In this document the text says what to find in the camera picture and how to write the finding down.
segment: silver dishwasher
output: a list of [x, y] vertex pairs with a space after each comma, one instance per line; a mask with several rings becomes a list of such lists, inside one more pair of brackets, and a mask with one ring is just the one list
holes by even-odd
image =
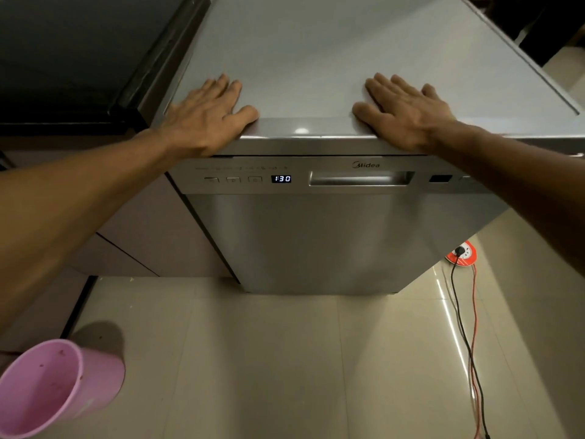
[[583, 150], [579, 107], [465, 0], [215, 0], [174, 101], [222, 71], [261, 118], [170, 176], [253, 293], [396, 293], [505, 209], [351, 117], [377, 71], [493, 132]]

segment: recessed handle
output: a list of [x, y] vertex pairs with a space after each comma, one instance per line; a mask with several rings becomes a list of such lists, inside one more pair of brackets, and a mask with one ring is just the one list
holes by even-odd
[[311, 171], [309, 186], [406, 186], [414, 171], [375, 171], [372, 173], [326, 173]]

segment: pink trash bin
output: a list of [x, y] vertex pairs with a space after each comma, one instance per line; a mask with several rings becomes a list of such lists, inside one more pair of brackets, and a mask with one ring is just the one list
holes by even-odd
[[0, 377], [0, 437], [30, 437], [57, 420], [105, 407], [124, 374], [121, 358], [68, 340], [31, 348]]

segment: midea logo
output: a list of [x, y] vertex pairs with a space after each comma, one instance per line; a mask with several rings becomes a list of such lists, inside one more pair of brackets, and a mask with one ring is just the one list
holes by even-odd
[[379, 168], [380, 165], [379, 164], [375, 164], [375, 163], [363, 163], [363, 162], [358, 162], [357, 160], [355, 162], [352, 163], [352, 168]]

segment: black pants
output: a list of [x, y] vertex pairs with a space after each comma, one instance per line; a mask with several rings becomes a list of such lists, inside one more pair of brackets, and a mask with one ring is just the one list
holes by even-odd
[[512, 40], [537, 20], [520, 49], [544, 66], [585, 23], [585, 0], [493, 0], [487, 16]]

